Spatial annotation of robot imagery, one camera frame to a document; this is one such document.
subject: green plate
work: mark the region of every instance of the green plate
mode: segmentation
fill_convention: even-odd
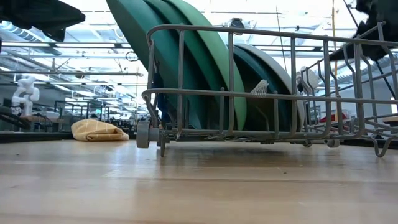
[[[240,47],[241,49],[244,49],[246,52],[250,53],[251,55],[255,56],[259,60],[261,60],[261,65],[269,71],[270,74],[274,74],[274,77],[278,81],[281,81],[282,84],[278,84],[279,87],[279,93],[281,94],[292,94],[292,84],[291,84],[291,77],[290,75],[284,70],[280,64],[275,61],[271,56],[269,56],[267,53],[263,52],[262,50],[258,49],[257,47],[253,47],[249,44],[236,44],[237,47]],[[304,104],[303,101],[297,100],[297,116],[298,116],[298,122],[297,122],[297,131],[300,131],[304,125],[304,120],[305,120],[305,109],[304,109]]]
[[[182,14],[184,14],[184,16],[192,25],[212,26],[206,17],[189,3],[183,0],[164,1],[175,6]],[[225,43],[217,32],[198,31],[197,33],[205,43],[207,49],[210,51],[210,54],[213,56],[213,60],[216,62],[218,69],[221,72],[225,85],[229,87],[228,48],[225,46]],[[244,92],[242,78],[236,65],[234,65],[234,87],[235,91]],[[235,98],[234,108],[238,129],[242,130],[246,120],[246,99]]]
[[[277,80],[273,73],[264,69],[261,61],[245,50],[234,46],[234,60],[242,76],[243,85],[246,92],[253,90],[261,80],[268,81],[267,93],[274,91],[280,92],[279,85],[282,83]],[[290,131],[290,121],[288,118],[289,104],[279,100],[279,130]],[[273,99],[248,99],[248,116],[246,118],[245,129],[250,131],[266,131],[267,121],[269,130],[274,131],[274,101]]]
[[[149,49],[146,41],[147,32],[164,22],[142,0],[107,0],[108,6],[118,26],[134,49],[146,69],[149,68]],[[160,62],[160,75],[166,88],[177,88],[178,43],[170,30],[156,32],[155,57]],[[208,86],[199,82],[200,70],[196,64],[184,60],[184,88],[206,90]],[[177,96],[167,95],[170,103],[177,108]],[[190,101],[190,124],[197,129],[206,127],[206,100],[202,96],[187,96]]]
[[[159,1],[159,0],[144,0],[154,12],[164,21],[166,24],[186,24],[191,25],[188,19],[173,5]],[[179,35],[177,30],[171,30],[175,41],[179,41]],[[203,80],[207,81],[208,86],[211,90],[220,90],[221,87],[225,87],[224,80],[218,70],[217,64],[213,60],[209,50],[207,49],[205,43],[200,38],[198,32],[186,31],[184,34],[185,42],[185,57],[186,60],[193,61],[198,64],[198,68],[203,74]],[[207,104],[210,110],[209,119],[211,129],[218,129],[218,113],[214,111],[219,110],[220,98],[214,97],[215,101],[213,103]]]

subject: humanoid robot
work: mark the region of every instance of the humanoid robot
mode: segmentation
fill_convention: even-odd
[[[18,80],[17,91],[12,96],[12,113],[14,115],[30,116],[32,115],[33,102],[36,102],[40,98],[40,91],[34,87],[35,77],[23,75]],[[21,103],[24,104],[24,109],[21,109]]]

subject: dish rack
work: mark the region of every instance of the dish rack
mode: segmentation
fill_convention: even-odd
[[[397,116],[398,114],[388,114],[388,115],[377,115],[376,104],[384,105],[396,105],[397,100],[376,100],[374,96],[373,81],[392,76],[393,81],[393,92],[398,93],[398,81],[396,76],[396,67],[394,65],[394,56],[392,52],[387,48],[387,46],[397,47],[398,42],[386,42],[383,36],[380,35],[380,40],[364,40],[364,36],[368,35],[370,32],[378,30],[382,34],[382,25],[380,22],[377,26],[373,27],[371,30],[367,31],[357,38],[341,38],[341,37],[329,37],[329,36],[319,36],[310,34],[294,34],[287,32],[274,32],[266,30],[249,30],[240,28],[230,28],[230,27],[204,27],[204,26],[189,26],[189,25],[175,25],[175,24],[165,24],[161,26],[154,27],[147,33],[147,43],[149,45],[149,66],[148,70],[148,83],[147,90],[142,93],[142,97],[147,104],[147,109],[152,116],[152,122],[140,121],[137,125],[137,147],[148,148],[151,141],[156,141],[157,145],[160,146],[160,154],[163,157],[165,153],[165,146],[170,140],[175,141],[242,141],[242,142],[261,142],[262,144],[273,144],[276,142],[293,142],[296,144],[303,144],[305,147],[311,147],[312,142],[318,142],[319,140],[324,141],[329,147],[338,147],[341,141],[348,139],[367,139],[373,142],[374,152],[378,157],[385,155],[391,141],[398,138],[398,128],[390,127],[386,124],[379,123],[378,118],[387,118]],[[177,30],[179,31],[179,63],[178,63],[178,88],[152,88],[152,79],[154,77],[154,72],[156,69],[156,60],[154,55],[155,42],[152,40],[152,35],[160,30]],[[183,51],[184,51],[184,32],[188,30],[195,31],[207,31],[207,32],[227,32],[228,33],[228,48],[229,48],[229,91],[225,91],[223,88],[220,91],[209,91],[209,90],[187,90],[183,89]],[[233,81],[233,34],[243,33],[243,34],[253,34],[253,35],[270,35],[274,37],[288,37],[290,38],[290,55],[291,55],[291,95],[281,95],[277,92],[267,93],[266,95],[257,95],[254,93],[242,93],[234,91],[234,81]],[[323,59],[319,60],[317,63],[307,67],[306,69],[300,71],[303,77],[304,73],[307,73],[307,80],[302,80],[306,82],[307,86],[311,91],[307,91],[306,94],[299,94],[297,92],[297,82],[296,82],[296,39],[312,39],[323,41]],[[353,76],[353,84],[348,88],[354,89],[355,98],[342,98],[339,91],[342,89],[347,89],[347,87],[341,88],[339,90],[338,80],[335,74],[330,68],[329,59],[329,42],[344,42],[347,44],[354,45],[354,68],[347,59],[346,46],[343,46],[343,51],[345,53],[345,64],[351,70]],[[361,62],[365,62],[368,68],[371,64],[367,58],[362,53],[362,45],[379,45],[381,46],[389,56],[391,62],[391,72],[385,73],[378,77],[373,77],[371,69],[369,69],[368,77],[366,81],[362,81],[361,78]],[[321,75],[321,66],[324,67],[325,75]],[[314,88],[308,81],[308,71],[312,67],[318,68],[318,76],[323,82],[325,87],[325,94],[323,96],[315,96]],[[335,91],[331,92],[331,79],[334,79]],[[362,84],[364,82],[369,82],[371,98],[363,98]],[[159,128],[160,124],[164,124],[159,118],[158,111],[156,110],[156,99],[154,104],[151,103],[152,95],[155,96],[159,93],[165,94],[176,94],[177,98],[177,117],[170,119],[172,120],[171,129]],[[183,109],[183,98],[186,95],[203,95],[203,96],[214,96],[220,98],[220,129],[192,129],[189,127],[188,122],[186,122],[189,111]],[[235,97],[245,97],[245,98],[268,98],[273,99],[274,102],[274,116],[273,120],[275,130],[273,131],[237,131],[234,130],[234,98]],[[225,98],[229,100],[229,108],[227,108],[229,120],[228,129],[225,130],[224,127],[224,101]],[[290,131],[279,131],[279,117],[278,117],[278,100],[289,100],[292,104],[292,121]],[[297,131],[297,102],[303,101],[307,106],[307,111],[309,109],[317,108],[317,102],[324,102],[326,108],[326,120],[324,123],[312,124],[307,121],[311,121],[312,118],[309,116],[316,116],[316,113],[305,113],[304,126],[301,131]],[[331,120],[331,104],[336,103],[336,114],[337,121]],[[356,116],[350,119],[343,120],[342,103],[354,103],[356,105]],[[371,104],[373,109],[373,115],[370,117],[364,116],[364,104]],[[379,135],[386,138],[386,142],[382,149],[379,149],[375,135]]]

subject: wooden floor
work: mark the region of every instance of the wooden floor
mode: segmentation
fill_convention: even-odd
[[[397,223],[398,151],[0,144],[0,223]]]

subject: yellow towel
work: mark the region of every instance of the yellow towel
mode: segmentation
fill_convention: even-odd
[[[72,125],[72,134],[79,141],[127,141],[129,135],[120,128],[93,119],[84,119]]]

